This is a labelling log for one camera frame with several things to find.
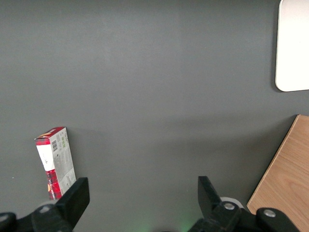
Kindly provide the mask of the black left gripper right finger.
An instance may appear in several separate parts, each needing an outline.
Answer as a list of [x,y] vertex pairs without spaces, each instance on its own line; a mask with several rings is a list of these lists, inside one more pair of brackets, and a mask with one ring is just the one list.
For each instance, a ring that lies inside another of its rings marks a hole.
[[203,218],[190,229],[191,232],[254,232],[254,216],[231,201],[223,201],[206,176],[198,177],[198,204]]

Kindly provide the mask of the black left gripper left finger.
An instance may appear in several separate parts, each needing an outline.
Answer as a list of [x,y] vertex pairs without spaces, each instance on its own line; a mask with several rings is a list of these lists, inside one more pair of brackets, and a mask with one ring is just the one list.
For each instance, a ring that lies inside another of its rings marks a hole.
[[44,204],[17,221],[18,232],[71,232],[89,205],[89,183],[81,177],[56,202]]

